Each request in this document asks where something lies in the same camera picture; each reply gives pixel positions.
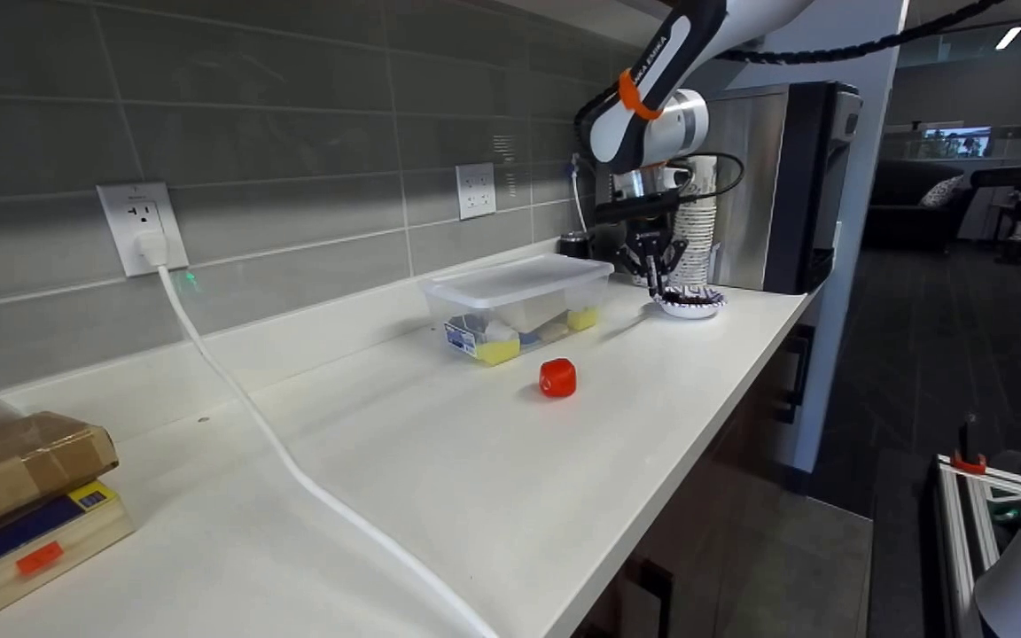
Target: yellow object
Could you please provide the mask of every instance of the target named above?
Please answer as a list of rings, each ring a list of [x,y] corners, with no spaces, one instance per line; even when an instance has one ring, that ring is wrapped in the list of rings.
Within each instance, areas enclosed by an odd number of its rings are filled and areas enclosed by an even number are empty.
[[[479,364],[502,364],[521,356],[517,339],[488,339],[468,350]]]
[[[595,307],[572,307],[567,312],[567,331],[572,332],[593,331],[595,324],[600,324]]]
[[[84,487],[71,490],[68,498],[84,511],[92,502],[118,499],[118,494],[107,481],[84,481]]]

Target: power outlet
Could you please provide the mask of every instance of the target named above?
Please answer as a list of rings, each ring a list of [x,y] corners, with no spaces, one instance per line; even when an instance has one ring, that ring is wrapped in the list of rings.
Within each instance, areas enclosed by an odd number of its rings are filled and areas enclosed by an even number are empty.
[[[140,242],[163,246],[170,268],[187,266],[167,184],[100,184],[95,194],[108,219],[124,278],[154,274],[154,266],[140,254]]]
[[[455,182],[460,197],[460,219],[488,218],[498,209],[492,162],[455,167]]]

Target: gray tile wall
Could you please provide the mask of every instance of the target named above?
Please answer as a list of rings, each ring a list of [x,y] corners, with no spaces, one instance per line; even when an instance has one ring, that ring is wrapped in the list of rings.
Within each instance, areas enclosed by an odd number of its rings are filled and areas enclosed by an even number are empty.
[[[562,231],[625,56],[488,0],[0,0],[0,388],[177,339],[92,184],[170,184],[224,331]],[[457,162],[497,218],[457,225]]]

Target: cardboard box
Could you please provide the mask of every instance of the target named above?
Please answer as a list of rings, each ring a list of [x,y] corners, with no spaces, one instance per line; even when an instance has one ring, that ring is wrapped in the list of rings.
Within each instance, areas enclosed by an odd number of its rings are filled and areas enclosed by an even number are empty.
[[[112,441],[100,427],[50,411],[0,423],[0,516],[76,490],[112,463]]]

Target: metal stand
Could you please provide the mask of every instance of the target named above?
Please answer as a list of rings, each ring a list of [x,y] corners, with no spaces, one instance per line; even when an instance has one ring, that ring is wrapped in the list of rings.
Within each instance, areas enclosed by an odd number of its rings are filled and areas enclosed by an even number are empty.
[[[938,538],[946,566],[946,612],[956,638],[985,638],[972,604],[976,581],[1001,560],[995,511],[1021,507],[1021,475],[985,468],[969,475],[950,456],[934,456]]]
[[[991,242],[1001,246],[995,264],[1021,266],[1021,192],[1001,209]]]

